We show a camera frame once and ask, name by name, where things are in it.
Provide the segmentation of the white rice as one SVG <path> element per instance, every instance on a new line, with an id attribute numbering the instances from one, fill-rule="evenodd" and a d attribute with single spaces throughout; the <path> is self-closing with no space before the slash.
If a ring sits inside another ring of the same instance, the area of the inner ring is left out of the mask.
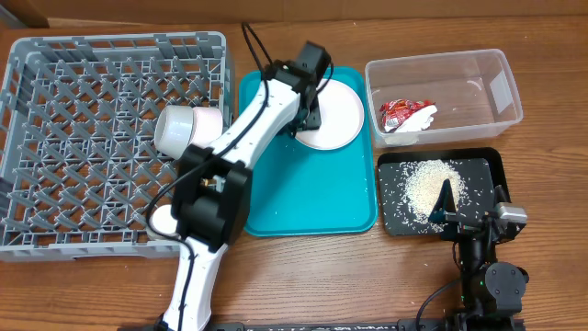
<path id="1" fill-rule="evenodd" d="M 449 179 L 458 215 L 480 218 L 494 205 L 494 185 L 483 158 L 385 163 L 379 166 L 380 205 L 390 235 L 438 234 L 428 222 L 443 181 Z"/>

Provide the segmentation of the large white plate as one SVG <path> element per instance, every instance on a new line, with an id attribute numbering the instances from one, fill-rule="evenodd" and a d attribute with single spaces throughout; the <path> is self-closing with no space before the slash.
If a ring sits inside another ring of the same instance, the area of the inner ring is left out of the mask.
<path id="1" fill-rule="evenodd" d="M 329 151 L 350 144 L 362 129 L 365 114 L 358 94 L 348 85 L 331 80 L 318 95 L 322 124 L 300 131 L 296 139 L 315 150 Z"/>

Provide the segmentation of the red snack wrapper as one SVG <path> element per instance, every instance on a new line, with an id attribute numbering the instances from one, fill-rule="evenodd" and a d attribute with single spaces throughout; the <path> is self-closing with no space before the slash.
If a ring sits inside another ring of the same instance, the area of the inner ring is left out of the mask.
<path id="1" fill-rule="evenodd" d="M 395 132 L 414 112 L 434 104 L 429 100 L 412 101 L 409 99 L 396 99 L 387 102 L 379 109 L 381 126 L 385 132 Z"/>

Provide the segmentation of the white napkin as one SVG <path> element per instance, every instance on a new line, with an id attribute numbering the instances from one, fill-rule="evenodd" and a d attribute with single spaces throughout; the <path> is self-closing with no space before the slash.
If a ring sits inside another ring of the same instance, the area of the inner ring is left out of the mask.
<path id="1" fill-rule="evenodd" d="M 433 115 L 437 113 L 436 105 L 430 105 L 414 112 L 395 133 L 414 132 L 426 130 L 434 121 Z"/>

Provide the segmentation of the small pink plate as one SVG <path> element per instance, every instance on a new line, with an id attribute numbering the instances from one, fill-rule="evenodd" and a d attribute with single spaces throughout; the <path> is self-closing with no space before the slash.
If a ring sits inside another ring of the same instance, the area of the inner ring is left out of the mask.
<path id="1" fill-rule="evenodd" d="M 194 122 L 190 143 L 207 147 L 222 135 L 222 114 L 218 108 L 194 107 Z"/>

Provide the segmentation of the metal bowl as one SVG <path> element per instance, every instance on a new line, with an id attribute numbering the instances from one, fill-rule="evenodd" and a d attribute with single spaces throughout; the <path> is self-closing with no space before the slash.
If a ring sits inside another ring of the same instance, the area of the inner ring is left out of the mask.
<path id="1" fill-rule="evenodd" d="M 154 132 L 158 152 L 179 159 L 191 141 L 195 113 L 188 106 L 167 106 L 160 113 Z"/>

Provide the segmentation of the white paper cup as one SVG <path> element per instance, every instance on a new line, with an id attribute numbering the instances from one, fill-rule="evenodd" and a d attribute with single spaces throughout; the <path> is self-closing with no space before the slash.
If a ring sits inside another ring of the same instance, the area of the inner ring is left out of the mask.
<path id="1" fill-rule="evenodd" d="M 177 220 L 173 217 L 171 210 L 171 204 L 165 204 L 155 209 L 149 221 L 152 228 L 146 229 L 150 239 L 164 240 L 166 235 L 178 237 Z"/>

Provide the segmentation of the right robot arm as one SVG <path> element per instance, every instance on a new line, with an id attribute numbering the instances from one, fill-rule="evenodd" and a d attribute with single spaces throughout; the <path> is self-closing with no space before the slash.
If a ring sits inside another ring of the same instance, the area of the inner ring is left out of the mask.
<path id="1" fill-rule="evenodd" d="M 415 324 L 421 325 L 424 308 L 436 296 L 455 285 L 461 288 L 463 307 L 448 314 L 444 330 L 523 330 L 515 320 L 522 311 L 528 273 L 496 257 L 496 246 L 514 240 L 527 225 L 523 207 L 514 205 L 502 186 L 494 189 L 495 204 L 478 218 L 457 212 L 451 182 L 446 179 L 428 218 L 441 224 L 440 238 L 453 244 L 460 276 L 431 294 L 419 309 Z"/>

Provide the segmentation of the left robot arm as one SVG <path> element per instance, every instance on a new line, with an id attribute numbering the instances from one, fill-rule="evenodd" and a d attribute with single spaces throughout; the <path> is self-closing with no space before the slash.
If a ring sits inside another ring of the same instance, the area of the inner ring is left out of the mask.
<path id="1" fill-rule="evenodd" d="M 319 95 L 333 72 L 327 50 L 307 42 L 295 60 L 262 69 L 254 99 L 220 138 L 181 153 L 176 180 L 158 193 L 170 193 L 171 203 L 152 199 L 145 211 L 152 235 L 180 245 L 172 300 L 157 329 L 208 326 L 222 256 L 249 216 L 254 165 L 276 135 L 320 128 Z"/>

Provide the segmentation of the black plastic tray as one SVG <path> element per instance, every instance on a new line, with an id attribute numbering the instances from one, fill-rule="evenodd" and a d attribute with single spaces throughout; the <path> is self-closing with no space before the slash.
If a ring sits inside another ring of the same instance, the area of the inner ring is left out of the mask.
<path id="1" fill-rule="evenodd" d="M 383 226 L 392 236 L 442 231 L 428 217 L 445 180 L 457 214 L 473 219 L 493 208 L 497 186 L 507 188 L 502 158 L 490 147 L 383 154 L 378 179 Z"/>

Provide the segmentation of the teal serving tray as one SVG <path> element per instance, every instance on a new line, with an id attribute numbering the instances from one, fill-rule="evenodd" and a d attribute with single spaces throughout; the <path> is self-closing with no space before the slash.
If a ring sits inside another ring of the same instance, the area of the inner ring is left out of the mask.
<path id="1" fill-rule="evenodd" d="M 368 119 L 351 143 L 332 151 L 278 135 L 254 167 L 248 234 L 356 234 L 377 217 Z"/>

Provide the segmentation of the clear plastic bin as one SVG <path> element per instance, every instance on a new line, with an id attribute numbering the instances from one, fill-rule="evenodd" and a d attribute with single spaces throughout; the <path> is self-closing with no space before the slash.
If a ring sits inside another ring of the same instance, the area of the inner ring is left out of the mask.
<path id="1" fill-rule="evenodd" d="M 378 148 L 491 138 L 524 117 L 510 65 L 498 49 L 374 60 L 366 65 L 365 82 Z M 397 99 L 432 102 L 431 125 L 386 131 L 380 108 Z"/>

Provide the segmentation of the grey plastic dish rack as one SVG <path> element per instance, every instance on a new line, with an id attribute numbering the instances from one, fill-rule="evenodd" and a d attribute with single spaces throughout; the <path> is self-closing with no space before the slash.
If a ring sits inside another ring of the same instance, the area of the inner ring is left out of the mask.
<path id="1" fill-rule="evenodd" d="M 175 178 L 153 144 L 167 106 L 219 108 L 234 71 L 217 31 L 31 37 L 1 88 L 1 258 L 174 257 L 144 212 Z"/>

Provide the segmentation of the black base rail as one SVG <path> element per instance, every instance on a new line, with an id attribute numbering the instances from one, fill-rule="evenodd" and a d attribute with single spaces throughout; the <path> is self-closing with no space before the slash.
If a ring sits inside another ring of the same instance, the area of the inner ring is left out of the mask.
<path id="1" fill-rule="evenodd" d="M 243 323 L 210 323 L 205 331 L 415 331 L 414 319 L 400 319 L 388 323 L 355 324 L 298 324 L 298 325 L 245 325 Z"/>

